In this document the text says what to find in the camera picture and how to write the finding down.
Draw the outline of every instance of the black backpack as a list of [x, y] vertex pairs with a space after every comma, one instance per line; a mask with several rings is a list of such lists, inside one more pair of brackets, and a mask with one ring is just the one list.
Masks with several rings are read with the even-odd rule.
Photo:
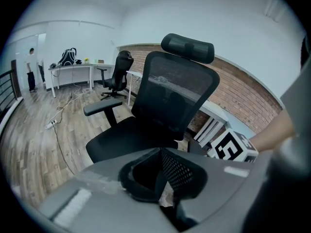
[[63, 52], [62, 59], [58, 62], [61, 66], [71, 66], [75, 62], [77, 49], [66, 49]]

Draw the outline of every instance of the black railing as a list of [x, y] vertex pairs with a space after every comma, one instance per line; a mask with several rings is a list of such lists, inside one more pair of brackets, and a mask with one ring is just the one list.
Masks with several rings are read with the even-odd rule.
[[17, 100], [16, 92], [12, 83], [13, 70], [0, 75], [0, 122], [7, 111], [12, 106], [12, 102]]

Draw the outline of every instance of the person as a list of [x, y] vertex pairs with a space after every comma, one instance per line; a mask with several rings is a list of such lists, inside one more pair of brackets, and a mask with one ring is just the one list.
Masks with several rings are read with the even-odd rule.
[[[301, 68], [310, 55], [310, 45], [307, 36], [303, 39], [301, 47], [300, 64]], [[282, 110], [270, 124], [259, 134], [250, 138], [258, 152], [274, 149], [286, 138], [295, 134], [293, 122], [286, 109]]]
[[41, 74], [41, 78], [42, 78], [42, 82], [43, 84], [45, 84], [45, 79], [44, 79], [44, 71], [43, 71], [43, 60], [40, 59], [38, 60], [38, 67], [39, 67], [39, 70], [40, 70], [40, 74]]
[[34, 76], [34, 73], [31, 71], [31, 68], [30, 68], [30, 64], [32, 62], [32, 58], [33, 58], [33, 54], [34, 54], [35, 50], [33, 48], [31, 48], [29, 50], [29, 55], [27, 57], [27, 60], [26, 60], [26, 64], [27, 64], [27, 75], [28, 75], [28, 85], [29, 85], [29, 91], [32, 93], [32, 92], [35, 92], [35, 90], [37, 90], [36, 86], [35, 86], [35, 76]]

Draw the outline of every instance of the office chair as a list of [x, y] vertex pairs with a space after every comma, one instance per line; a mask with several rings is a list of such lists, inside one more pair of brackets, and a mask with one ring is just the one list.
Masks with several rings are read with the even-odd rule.
[[118, 93], [118, 91], [122, 91], [126, 88], [127, 79], [126, 79], [126, 71], [128, 71], [132, 64], [134, 59], [131, 56], [131, 53], [129, 51], [121, 51], [116, 59], [116, 65], [115, 69], [113, 71], [113, 75], [111, 79], [105, 80], [104, 77], [104, 71], [107, 71], [107, 69], [102, 69], [98, 67], [97, 69], [101, 71], [102, 73], [102, 81], [99, 81], [100, 84], [103, 85], [103, 87], [108, 87], [109, 90], [112, 89], [112, 92], [103, 92], [101, 95], [106, 96], [102, 98], [101, 100], [104, 100], [109, 97], [124, 97], [126, 99], [126, 96], [123, 94]]
[[176, 34], [161, 42], [166, 52], [153, 51], [145, 60], [144, 73], [131, 116], [116, 122], [112, 108], [117, 99], [84, 107], [84, 114], [104, 111], [111, 128], [86, 145], [93, 162], [140, 150], [177, 149], [190, 121], [219, 84], [216, 71], [198, 63], [214, 60], [214, 46]]

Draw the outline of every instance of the small box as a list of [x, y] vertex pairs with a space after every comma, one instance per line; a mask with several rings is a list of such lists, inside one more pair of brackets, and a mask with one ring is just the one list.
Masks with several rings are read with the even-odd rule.
[[217, 159], [254, 162], [259, 154], [245, 135], [232, 129], [227, 129], [211, 145], [210, 152]]

